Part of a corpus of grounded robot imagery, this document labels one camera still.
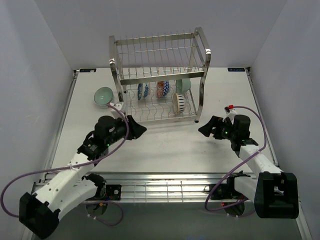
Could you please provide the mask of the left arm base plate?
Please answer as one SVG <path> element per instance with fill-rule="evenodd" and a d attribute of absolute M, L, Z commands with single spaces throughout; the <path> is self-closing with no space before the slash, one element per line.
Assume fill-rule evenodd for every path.
<path fill-rule="evenodd" d="M 120 184 L 107 184 L 100 191 L 101 199 L 107 201 L 119 201 L 121 194 L 122 185 Z"/>

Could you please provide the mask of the white ceramic bowl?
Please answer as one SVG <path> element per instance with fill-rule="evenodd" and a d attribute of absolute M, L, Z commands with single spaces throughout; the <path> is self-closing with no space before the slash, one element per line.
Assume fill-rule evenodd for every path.
<path fill-rule="evenodd" d="M 100 108 L 108 108 L 109 103 L 114 103 L 115 96 L 113 94 L 104 93 L 94 96 L 95 104 Z"/>

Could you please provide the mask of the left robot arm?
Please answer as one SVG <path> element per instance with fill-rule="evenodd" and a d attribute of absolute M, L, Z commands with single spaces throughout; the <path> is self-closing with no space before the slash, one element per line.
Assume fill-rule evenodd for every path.
<path fill-rule="evenodd" d="M 131 115 L 125 120 L 106 115 L 98 119 L 94 129 L 69 162 L 67 169 L 56 174 L 33 194 L 25 193 L 19 200 L 19 221 L 44 240 L 58 227 L 60 220 L 86 200 L 106 199 L 105 179 L 91 170 L 95 162 L 107 156 L 109 146 L 119 140 L 138 139 L 147 128 Z"/>

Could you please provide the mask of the light green ceramic bowl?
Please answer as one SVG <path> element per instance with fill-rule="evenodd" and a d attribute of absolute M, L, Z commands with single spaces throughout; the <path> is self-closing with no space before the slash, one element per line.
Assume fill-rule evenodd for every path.
<path fill-rule="evenodd" d="M 101 87 L 94 94 L 94 102 L 99 106 L 105 106 L 114 100 L 113 91 L 109 87 Z"/>

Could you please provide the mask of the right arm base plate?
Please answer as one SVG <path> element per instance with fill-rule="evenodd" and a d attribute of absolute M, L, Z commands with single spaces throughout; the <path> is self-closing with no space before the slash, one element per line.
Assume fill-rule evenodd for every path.
<path fill-rule="evenodd" d="M 235 190 L 235 178 L 250 177 L 243 171 L 232 173 L 226 178 L 226 183 L 208 184 L 204 187 L 204 192 L 208 193 L 204 203 L 204 208 L 208 212 L 224 210 L 227 216 L 234 218 L 244 218 L 252 215 L 255 210 L 245 213 L 245 201 L 248 200 L 242 193 Z M 208 208 L 209 200 L 235 200 L 235 202 L 223 202 L 219 208 Z"/>

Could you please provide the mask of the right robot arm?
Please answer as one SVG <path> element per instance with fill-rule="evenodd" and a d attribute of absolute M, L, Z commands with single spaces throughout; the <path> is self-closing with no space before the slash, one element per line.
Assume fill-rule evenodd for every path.
<path fill-rule="evenodd" d="M 230 198 L 244 195 L 253 202 L 255 212 L 262 219 L 296 219 L 299 216 L 297 178 L 272 164 L 261 152 L 258 143 L 250 137 L 250 124 L 250 118 L 242 114 L 233 118 L 212 116 L 198 131 L 205 137 L 229 140 L 231 149 L 256 177 L 229 173 L 225 191 Z"/>

